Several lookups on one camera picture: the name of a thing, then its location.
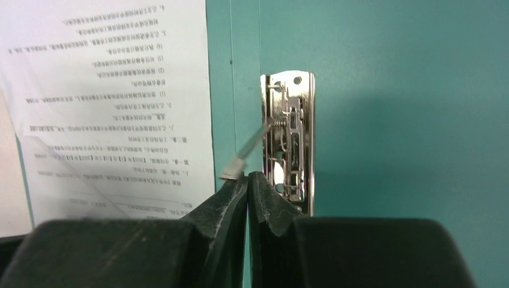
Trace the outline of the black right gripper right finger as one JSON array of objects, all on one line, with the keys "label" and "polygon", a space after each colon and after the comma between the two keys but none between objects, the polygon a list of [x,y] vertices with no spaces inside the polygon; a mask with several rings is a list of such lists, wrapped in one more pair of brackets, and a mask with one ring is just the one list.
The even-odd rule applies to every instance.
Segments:
[{"label": "black right gripper right finger", "polygon": [[253,287],[475,287],[450,233],[417,218],[310,217],[247,184]]}]

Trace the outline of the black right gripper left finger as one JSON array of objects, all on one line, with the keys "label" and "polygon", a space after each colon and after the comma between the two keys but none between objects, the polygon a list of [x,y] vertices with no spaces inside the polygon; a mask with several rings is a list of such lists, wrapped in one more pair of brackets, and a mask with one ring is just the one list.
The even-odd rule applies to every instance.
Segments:
[{"label": "black right gripper left finger", "polygon": [[241,287],[248,179],[178,220],[52,220],[1,241],[2,287]]}]

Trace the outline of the metal folder clip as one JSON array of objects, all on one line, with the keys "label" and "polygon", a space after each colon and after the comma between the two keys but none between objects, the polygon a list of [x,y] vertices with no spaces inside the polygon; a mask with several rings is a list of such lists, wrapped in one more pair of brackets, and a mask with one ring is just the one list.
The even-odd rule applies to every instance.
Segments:
[{"label": "metal folder clip", "polygon": [[260,78],[262,125],[219,174],[236,180],[262,144],[262,171],[282,198],[303,214],[315,212],[315,75],[288,70]]}]

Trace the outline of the white paper sheet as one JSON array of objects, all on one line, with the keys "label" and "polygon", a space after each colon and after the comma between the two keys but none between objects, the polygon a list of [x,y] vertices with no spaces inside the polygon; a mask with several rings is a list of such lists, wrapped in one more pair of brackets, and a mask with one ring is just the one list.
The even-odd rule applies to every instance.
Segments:
[{"label": "white paper sheet", "polygon": [[214,192],[204,1],[2,1],[1,90],[36,225]]}]

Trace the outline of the teal plastic folder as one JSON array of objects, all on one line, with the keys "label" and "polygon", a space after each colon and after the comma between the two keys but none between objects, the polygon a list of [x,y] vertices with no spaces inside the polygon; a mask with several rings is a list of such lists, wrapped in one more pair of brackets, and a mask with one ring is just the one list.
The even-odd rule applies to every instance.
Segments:
[{"label": "teal plastic folder", "polygon": [[508,286],[507,1],[204,2],[213,194],[262,125],[261,75],[308,71],[310,217],[437,221],[475,287]]}]

